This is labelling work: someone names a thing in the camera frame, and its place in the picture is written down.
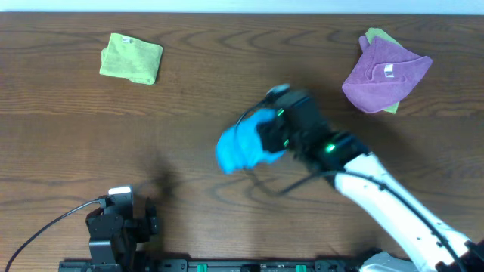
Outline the blue microfiber cloth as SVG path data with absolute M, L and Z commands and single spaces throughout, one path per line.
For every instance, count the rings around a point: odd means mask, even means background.
M 271 164 L 285 154 L 285 150 L 276 153 L 264 151 L 256 130 L 257 125 L 272 121 L 275 117 L 276 110 L 261 109 L 222 133 L 216 145 L 216 158 L 226 175 L 253 169 L 261 162 Z

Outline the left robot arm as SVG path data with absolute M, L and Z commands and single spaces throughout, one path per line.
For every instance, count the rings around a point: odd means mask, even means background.
M 131 193 L 102 196 L 101 206 L 89 213 L 86 225 L 93 271 L 156 271 L 157 262 L 137 246 L 159 233 L 160 224 L 154 203 L 147 199 L 144 216 L 134 216 Z

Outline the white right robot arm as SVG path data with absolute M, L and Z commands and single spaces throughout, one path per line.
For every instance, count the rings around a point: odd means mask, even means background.
M 290 150 L 367 212 L 404 250 L 418 271 L 481 271 L 483 244 L 434 215 L 406 190 L 355 135 L 334 131 L 316 115 L 260 112 L 264 151 Z

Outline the purple microfiber cloth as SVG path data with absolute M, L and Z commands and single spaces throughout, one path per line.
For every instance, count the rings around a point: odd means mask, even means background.
M 348 100 L 364 113 L 377 113 L 406 98 L 433 61 L 380 37 L 359 38 L 362 54 L 342 86 Z

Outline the green cloth under purple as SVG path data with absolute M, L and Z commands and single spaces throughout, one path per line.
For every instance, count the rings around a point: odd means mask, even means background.
M 373 27 L 369 28 L 368 31 L 365 33 L 365 37 L 368 40 L 369 44 L 372 43 L 375 37 L 378 37 L 387 42 L 391 42 L 393 44 L 401 46 L 392 36 L 390 36 L 388 33 L 386 33 L 380 28 L 373 28 Z M 387 107 L 386 109 L 384 109 L 384 111 L 387 113 L 396 114 L 398 107 L 399 107 L 399 102 L 393 104 L 390 107 Z

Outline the folded green cloth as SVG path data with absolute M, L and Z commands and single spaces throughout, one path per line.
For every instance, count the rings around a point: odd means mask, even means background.
M 102 76 L 128 79 L 153 85 L 160 68 L 163 47 L 119 33 L 111 33 L 107 47 L 101 51 Z

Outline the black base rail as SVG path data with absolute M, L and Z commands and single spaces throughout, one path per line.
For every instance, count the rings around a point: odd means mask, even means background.
M 350 272 L 359 268 L 342 260 L 316 261 L 187 261 L 164 259 L 134 263 L 132 268 L 118 264 L 94 264 L 87 261 L 62 261 L 58 272 Z

